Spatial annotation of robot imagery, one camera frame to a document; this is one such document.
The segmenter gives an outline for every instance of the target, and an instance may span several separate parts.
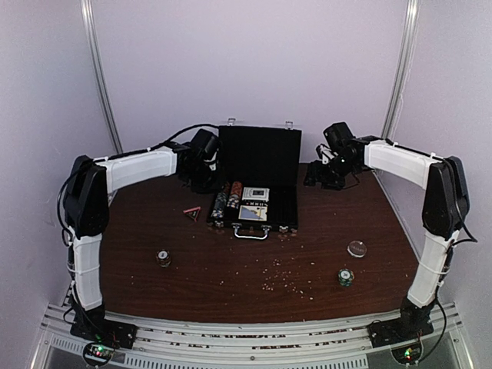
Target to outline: open case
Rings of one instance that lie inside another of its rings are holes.
[[[214,213],[217,195],[208,212],[207,223],[234,229],[238,238],[266,239],[269,231],[296,232],[298,229],[298,167],[301,131],[283,128],[221,126],[220,161],[230,187],[242,184],[236,208],[226,206],[218,217]],[[245,200],[246,192],[264,195],[268,200]],[[250,219],[250,210],[261,215]],[[261,237],[241,230],[260,230]]]

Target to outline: case handle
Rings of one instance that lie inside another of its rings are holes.
[[[241,239],[247,239],[247,240],[257,240],[257,241],[263,241],[268,238],[268,232],[270,231],[270,226],[264,225],[261,227],[263,229],[263,236],[247,236],[245,234],[239,234],[239,228],[241,226],[239,224],[233,224],[232,227],[234,228],[234,236],[236,238],[241,238]]]

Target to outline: black briefcase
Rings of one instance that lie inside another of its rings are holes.
[[[297,232],[301,131],[221,126],[219,161],[226,183],[214,196],[207,223],[238,238],[266,239],[269,231]],[[252,235],[251,230],[263,232]]]

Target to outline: poker chip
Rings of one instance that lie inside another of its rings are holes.
[[[212,210],[211,216],[215,219],[220,219],[224,217],[224,209],[225,205],[228,202],[229,191],[231,190],[231,185],[229,182],[226,182],[222,191],[217,194],[215,198],[214,208]]]
[[[229,195],[227,203],[228,208],[239,209],[242,191],[243,184],[241,182],[236,181],[232,184],[231,194]]]
[[[350,287],[354,278],[354,272],[350,269],[340,269],[338,272],[338,281],[340,282],[340,286]]]
[[[159,264],[163,268],[167,268],[171,264],[171,255],[167,250],[160,250],[155,255],[155,260],[157,260],[157,264]]]
[[[347,251],[354,258],[363,258],[366,255],[367,247],[362,241],[352,241],[348,244]]]

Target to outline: mounting plate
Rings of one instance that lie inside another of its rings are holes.
[[[390,321],[378,321],[371,323],[367,326],[369,330],[369,338],[371,339],[372,347],[382,347],[392,344],[399,344],[400,342],[409,341],[415,337],[402,337],[398,334],[399,327],[401,326],[401,319],[392,319]],[[422,335],[431,334],[434,332],[432,323],[422,325]]]
[[[137,327],[133,324],[120,323],[119,321],[104,320],[103,331],[115,333],[116,342],[121,348],[131,349],[137,334]],[[87,341],[99,341],[94,332],[87,329],[84,325],[78,324],[74,319],[74,324],[70,328],[72,336],[84,338]]]

